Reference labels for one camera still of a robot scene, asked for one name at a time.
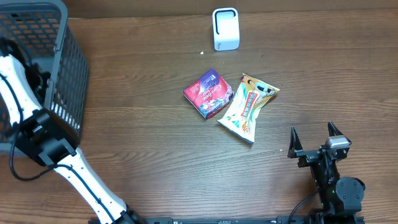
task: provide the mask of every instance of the small white object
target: small white object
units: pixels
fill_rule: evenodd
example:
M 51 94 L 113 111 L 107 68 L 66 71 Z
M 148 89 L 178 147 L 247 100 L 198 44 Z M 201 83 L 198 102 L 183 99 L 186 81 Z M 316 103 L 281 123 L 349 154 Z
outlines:
M 213 33 L 215 50 L 234 50 L 239 47 L 239 17 L 235 8 L 214 10 Z
M 23 109 L 24 120 L 33 115 L 33 111 L 42 109 L 26 80 L 24 66 L 12 55 L 0 57 L 0 73 L 10 83 L 18 102 Z M 14 97 L 6 82 L 0 78 L 0 94 L 7 105 L 11 125 L 19 123 L 19 112 Z
M 69 155 L 63 158 L 58 164 L 73 166 L 73 169 L 86 182 L 93 193 L 101 200 L 105 207 L 109 210 L 112 217 L 117 220 L 121 216 L 121 212 L 126 211 L 126 203 L 116 196 L 101 180 L 100 177 L 91 168 L 85 159 L 80 148 L 76 149 L 76 155 Z M 66 178 L 76 190 L 83 196 L 87 203 L 93 208 L 101 223 L 112 223 L 109 215 L 105 212 L 100 204 L 89 193 L 77 176 L 65 167 L 54 169 L 57 173 Z

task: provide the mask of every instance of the wire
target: wire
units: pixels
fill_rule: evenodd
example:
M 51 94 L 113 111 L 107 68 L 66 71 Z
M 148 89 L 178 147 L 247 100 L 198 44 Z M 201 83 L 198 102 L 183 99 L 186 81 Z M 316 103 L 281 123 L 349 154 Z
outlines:
M 10 90 L 10 92 L 11 92 L 11 94 L 12 94 L 12 97 L 14 98 L 14 101 L 15 101 L 15 103 L 16 103 L 16 105 L 17 105 L 18 112 L 19 112 L 19 125 L 21 125 L 22 122 L 24 121 L 24 112 L 23 112 L 23 110 L 22 110 L 22 108 L 21 108 L 21 105 L 19 104 L 17 95 L 15 94 L 14 90 L 12 89 L 12 86 L 11 86 L 11 84 L 8 82 L 7 78 L 6 78 L 3 74 L 1 74 L 1 73 L 0 73 L 0 77 L 1 77 L 1 78 L 4 80 L 4 82 L 6 83 L 6 85 L 8 86 L 8 89 Z M 14 134 L 15 137 L 14 137 L 14 139 L 12 140 L 12 143 L 11 143 L 11 150 L 10 150 L 10 157 L 9 157 L 9 167 L 10 167 L 10 171 L 11 171 L 12 175 L 13 175 L 16 179 L 21 180 L 21 181 L 31 181 L 31 180 L 38 179 L 38 178 L 41 177 L 42 175 L 44 175 L 44 174 L 50 172 L 53 168 L 49 167 L 48 169 L 45 169 L 45 170 L 42 171 L 41 173 L 39 173 L 39 174 L 37 174 L 37 175 L 35 175 L 35 176 L 33 176 L 33 177 L 28 177 L 28 178 L 26 178 L 26 177 L 21 177 L 21 176 L 18 175 L 17 172 L 15 171 L 15 168 L 14 168 L 14 152 L 15 152 L 15 146 L 16 146 L 16 142 L 17 142 L 17 139 L 18 139 L 18 135 L 19 135 L 20 132 L 21 132 L 21 129 L 18 127 L 17 130 L 16 130 L 16 132 L 15 132 L 15 134 Z
M 86 187 L 86 189 L 89 191 L 89 193 L 93 196 L 93 198 L 98 202 L 98 204 L 105 210 L 105 212 L 108 214 L 108 216 L 111 218 L 112 223 L 115 223 L 114 218 L 112 217 L 111 213 L 109 212 L 109 210 L 105 207 L 105 205 L 102 203 L 101 199 L 99 199 L 94 192 L 89 188 L 89 186 L 87 185 L 87 183 L 83 180 L 83 178 L 81 178 L 81 176 L 70 166 L 67 165 L 63 165 L 63 164 L 57 164 L 55 165 L 54 168 L 58 168 L 58 167 L 64 167 L 67 168 L 68 170 L 72 171 L 76 177 L 81 181 L 81 183 Z
M 4 80 L 4 82 L 6 83 L 8 89 L 10 90 L 12 97 L 14 98 L 14 101 L 18 107 L 18 112 L 19 112 L 19 125 L 22 124 L 22 122 L 24 121 L 24 115 L 23 115 L 23 110 L 21 108 L 21 105 L 19 104 L 18 98 L 14 92 L 14 90 L 12 89 L 11 84 L 8 82 L 8 80 L 6 79 L 6 77 L 0 73 L 0 77 Z M 36 176 L 33 177 L 29 177 L 29 178 L 25 178 L 25 177 L 21 177 L 19 176 L 15 169 L 14 169 L 14 151 L 15 151 L 15 145 L 18 139 L 18 135 L 21 132 L 20 127 L 17 128 L 17 131 L 15 132 L 15 137 L 12 140 L 12 144 L 11 144 L 11 150 L 10 150 L 10 157 L 9 157 L 9 165 L 10 165 L 10 170 L 11 173 L 13 174 L 13 176 L 21 181 L 31 181 L 31 180 L 35 180 L 38 179 L 39 177 L 43 176 L 44 174 L 50 172 L 51 170 L 58 168 L 58 167 L 64 167 L 67 168 L 68 170 L 72 171 L 76 177 L 81 181 L 81 183 L 86 187 L 87 191 L 89 191 L 89 193 L 93 196 L 93 198 L 98 202 L 99 205 L 102 206 L 102 208 L 105 210 L 105 212 L 109 215 L 110 219 L 112 220 L 112 223 L 115 223 L 114 218 L 112 217 L 111 213 L 109 212 L 109 210 L 105 207 L 105 205 L 101 202 L 101 199 L 99 199 L 94 192 L 89 188 L 89 186 L 87 185 L 87 183 L 83 180 L 83 178 L 81 178 L 81 176 L 70 166 L 67 165 L 63 165 L 63 164 L 57 164 L 54 166 L 49 167 L 48 169 L 45 169 L 44 171 L 42 171 L 41 173 L 37 174 Z
M 329 180 L 330 180 L 329 162 L 328 162 L 328 158 L 327 158 L 327 153 L 325 151 L 323 151 L 323 159 L 325 160 L 326 175 L 328 177 L 328 183 L 329 183 Z
M 296 207 L 293 209 L 292 213 L 290 213 L 289 215 L 289 219 L 287 220 L 287 224 L 291 224 L 292 223 L 292 219 L 293 219 L 293 215 L 294 213 L 297 211 L 297 209 L 300 208 L 300 206 L 302 206 L 303 204 L 305 204 L 305 202 L 307 202 L 308 200 L 310 200 L 312 197 L 314 197 L 317 193 L 319 193 L 320 189 L 318 189 L 316 192 L 312 193 L 311 195 L 307 196 L 305 199 L 303 199 L 300 203 L 298 203 L 296 205 Z

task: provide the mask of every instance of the wood grain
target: wood grain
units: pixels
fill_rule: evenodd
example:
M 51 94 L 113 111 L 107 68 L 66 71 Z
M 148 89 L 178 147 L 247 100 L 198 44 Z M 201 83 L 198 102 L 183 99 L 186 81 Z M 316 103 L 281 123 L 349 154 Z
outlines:
M 395 0 L 63 0 L 70 17 L 210 15 L 235 7 L 239 13 L 396 8 Z
M 91 70 L 81 146 L 145 217 L 275 217 L 315 189 L 310 170 L 286 156 L 290 127 L 316 149 L 332 120 L 353 142 L 340 174 L 367 186 L 360 215 L 397 223 L 397 21 L 398 9 L 241 14 L 240 48 L 214 52 L 210 16 L 71 20 Z M 253 146 L 216 122 L 224 111 L 205 121 L 183 97 L 211 67 L 234 89 L 242 72 L 281 89 Z M 22 183 L 6 156 L 0 164 L 0 223 L 94 217 L 57 174 Z M 26 158 L 16 166 L 41 170 Z

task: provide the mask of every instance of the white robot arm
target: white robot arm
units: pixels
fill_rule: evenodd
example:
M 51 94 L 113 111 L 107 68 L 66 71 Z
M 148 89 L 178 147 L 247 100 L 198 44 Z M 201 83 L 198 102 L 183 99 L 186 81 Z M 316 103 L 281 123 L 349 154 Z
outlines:
M 34 158 L 35 161 L 39 161 L 40 165 L 51 167 L 66 178 L 92 207 L 100 223 L 120 223 L 124 219 L 123 215 L 130 215 L 126 203 L 110 191 L 90 167 L 82 150 L 78 147 L 79 142 L 76 140 L 78 139 L 76 136 L 60 138 L 58 137 L 59 134 L 58 136 L 43 134 L 43 131 L 46 131 L 46 126 L 51 126 L 52 129 L 64 128 L 56 126 L 62 120 L 57 120 L 56 116 L 51 116 L 52 112 L 43 109 L 39 104 L 30 89 L 25 77 L 25 69 L 20 61 L 12 55 L 0 57 L 0 74 L 0 94 L 8 108 L 13 127 L 24 129 L 27 126 L 31 129 L 28 130 L 31 134 L 46 136 L 42 141 L 30 142 L 30 144 L 22 143 L 18 145 L 17 143 L 18 148 Z M 20 124 L 17 102 L 22 109 L 22 124 Z M 61 130 L 61 135 L 63 133 L 71 134 L 68 130 L 66 132 Z M 19 134 L 14 138 L 26 142 L 23 135 Z M 34 147 L 33 152 L 27 152 L 29 149 L 26 147 L 29 145 Z

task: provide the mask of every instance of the white device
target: white device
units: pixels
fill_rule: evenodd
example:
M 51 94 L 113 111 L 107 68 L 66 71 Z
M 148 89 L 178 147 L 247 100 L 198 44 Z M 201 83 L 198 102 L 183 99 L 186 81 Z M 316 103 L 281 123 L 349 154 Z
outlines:
M 239 47 L 239 17 L 235 8 L 214 10 L 213 33 L 215 50 L 235 50 Z

